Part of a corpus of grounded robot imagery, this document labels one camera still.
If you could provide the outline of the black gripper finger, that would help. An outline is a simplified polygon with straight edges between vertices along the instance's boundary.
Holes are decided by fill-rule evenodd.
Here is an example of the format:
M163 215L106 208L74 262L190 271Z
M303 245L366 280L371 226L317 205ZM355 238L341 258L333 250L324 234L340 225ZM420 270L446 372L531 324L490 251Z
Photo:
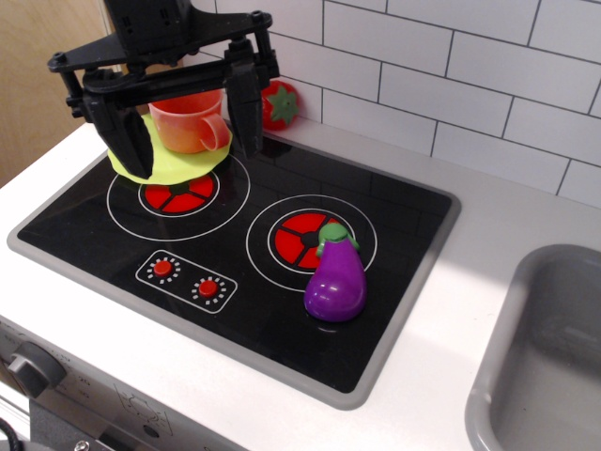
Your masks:
M84 95L87 118L117 159L132 175L152 175L154 150L146 124L135 106L120 107L96 94Z
M239 148L250 159L262 146L262 101L259 74L250 41L231 41L224 53L228 113Z

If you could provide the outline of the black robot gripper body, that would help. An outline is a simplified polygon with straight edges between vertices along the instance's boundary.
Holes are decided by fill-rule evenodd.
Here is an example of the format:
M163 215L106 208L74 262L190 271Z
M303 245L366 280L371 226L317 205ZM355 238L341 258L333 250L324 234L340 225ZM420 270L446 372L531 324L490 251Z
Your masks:
M104 38L55 54L74 117L92 119L85 96L119 108L222 88L237 68L255 69L256 89L280 75L268 32L272 18L255 10L212 13L189 1L108 1L115 28Z

